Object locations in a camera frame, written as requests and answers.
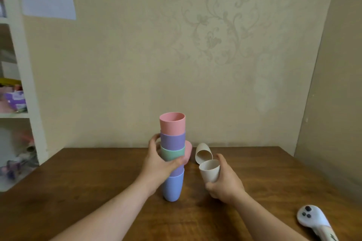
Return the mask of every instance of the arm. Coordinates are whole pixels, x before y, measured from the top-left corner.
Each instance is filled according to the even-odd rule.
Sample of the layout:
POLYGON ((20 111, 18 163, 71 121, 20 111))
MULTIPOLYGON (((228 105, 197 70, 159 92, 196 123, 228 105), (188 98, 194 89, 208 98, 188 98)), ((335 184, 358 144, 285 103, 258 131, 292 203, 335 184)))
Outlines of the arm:
POLYGON ((255 241, 307 241, 250 197, 225 158, 221 154, 217 156, 220 160, 220 176, 215 183, 206 183, 206 189, 236 208, 255 241))
POLYGON ((149 196, 185 162, 184 157, 165 162, 157 153, 155 134, 138 178, 118 196, 72 225, 52 241, 119 241, 122 240, 149 196))

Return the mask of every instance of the forearm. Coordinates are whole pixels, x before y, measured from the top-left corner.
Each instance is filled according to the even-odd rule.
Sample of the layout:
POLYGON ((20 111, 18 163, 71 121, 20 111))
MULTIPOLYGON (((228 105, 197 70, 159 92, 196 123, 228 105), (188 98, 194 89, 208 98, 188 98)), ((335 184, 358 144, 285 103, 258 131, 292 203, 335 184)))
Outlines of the forearm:
POLYGON ((307 241, 268 212, 245 191, 240 191, 235 196, 233 205, 255 241, 307 241))
POLYGON ((78 221, 52 241, 120 241, 148 198, 142 181, 136 180, 122 193, 78 221))

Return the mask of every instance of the green cup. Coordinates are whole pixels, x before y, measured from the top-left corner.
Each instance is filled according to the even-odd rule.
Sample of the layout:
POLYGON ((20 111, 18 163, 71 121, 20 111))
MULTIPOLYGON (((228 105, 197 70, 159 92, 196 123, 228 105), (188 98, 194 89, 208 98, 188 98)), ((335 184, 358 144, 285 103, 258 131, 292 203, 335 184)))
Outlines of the green cup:
POLYGON ((161 158, 165 161, 171 161, 183 155, 185 155, 185 147, 178 151, 169 151, 168 149, 161 147, 161 158))

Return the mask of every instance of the wooden table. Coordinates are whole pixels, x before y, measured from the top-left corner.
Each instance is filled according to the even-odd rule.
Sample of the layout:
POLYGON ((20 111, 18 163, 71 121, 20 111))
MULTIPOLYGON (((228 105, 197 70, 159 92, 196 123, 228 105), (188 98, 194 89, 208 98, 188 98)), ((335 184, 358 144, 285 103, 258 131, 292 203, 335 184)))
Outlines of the wooden table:
MULTIPOLYGON (((310 240, 317 238, 295 217, 305 204, 324 211, 340 241, 362 240, 361 209, 281 148, 211 151, 224 154, 253 198, 310 240)), ((131 184, 145 153, 141 148, 63 149, 0 195, 0 239, 49 240, 131 184)), ((233 208, 208 195, 198 165, 190 160, 179 200, 165 201, 159 189, 124 240, 245 241, 251 237, 233 208)))

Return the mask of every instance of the hand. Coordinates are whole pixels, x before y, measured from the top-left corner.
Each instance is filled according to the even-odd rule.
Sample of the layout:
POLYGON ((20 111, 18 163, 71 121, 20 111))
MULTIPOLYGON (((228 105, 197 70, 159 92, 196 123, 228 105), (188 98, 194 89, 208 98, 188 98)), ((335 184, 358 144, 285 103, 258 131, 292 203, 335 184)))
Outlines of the hand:
POLYGON ((156 140, 160 138, 160 134, 155 134, 148 142, 148 153, 143 161, 141 172, 137 178, 143 182, 148 188, 148 196, 155 193, 157 188, 165 182, 171 172, 179 166, 186 163, 185 156, 180 156, 172 161, 164 161, 157 153, 160 144, 156 144, 156 140))
POLYGON ((220 175, 215 183, 206 183, 205 187, 209 193, 227 204, 233 204, 233 200, 239 193, 245 192, 242 181, 235 171, 226 162, 221 154, 216 155, 220 161, 220 175))

